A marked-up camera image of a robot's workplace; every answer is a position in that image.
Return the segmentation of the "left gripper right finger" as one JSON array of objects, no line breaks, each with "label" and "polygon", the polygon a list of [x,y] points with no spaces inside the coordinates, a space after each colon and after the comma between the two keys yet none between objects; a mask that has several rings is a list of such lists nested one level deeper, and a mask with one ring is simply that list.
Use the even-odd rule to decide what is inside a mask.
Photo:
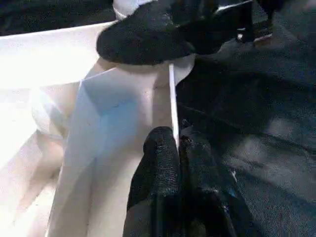
[{"label": "left gripper right finger", "polygon": [[180,159],[188,230],[204,237],[257,237],[233,173],[203,137],[183,135]]}]

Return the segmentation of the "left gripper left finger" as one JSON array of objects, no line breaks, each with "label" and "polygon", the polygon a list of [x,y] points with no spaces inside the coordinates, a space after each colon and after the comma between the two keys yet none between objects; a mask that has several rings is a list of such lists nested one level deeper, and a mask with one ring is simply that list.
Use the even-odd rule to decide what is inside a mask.
[{"label": "left gripper left finger", "polygon": [[182,179],[171,128],[154,128],[143,153],[131,180],[123,236],[180,237]]}]

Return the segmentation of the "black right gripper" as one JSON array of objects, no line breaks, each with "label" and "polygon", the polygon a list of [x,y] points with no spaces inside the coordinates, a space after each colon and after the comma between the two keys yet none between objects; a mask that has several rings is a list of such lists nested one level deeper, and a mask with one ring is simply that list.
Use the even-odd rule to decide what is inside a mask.
[{"label": "black right gripper", "polygon": [[255,0],[220,0],[212,13],[212,28],[224,42],[259,42],[273,34],[270,17]]}]

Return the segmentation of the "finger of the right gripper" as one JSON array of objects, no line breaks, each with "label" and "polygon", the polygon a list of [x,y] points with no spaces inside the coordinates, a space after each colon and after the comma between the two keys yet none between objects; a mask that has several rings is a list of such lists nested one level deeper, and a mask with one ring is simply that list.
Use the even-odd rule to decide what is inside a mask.
[{"label": "finger of the right gripper", "polygon": [[235,36],[231,8],[217,0],[155,0],[100,33],[103,59],[156,65],[192,54],[212,54]]}]

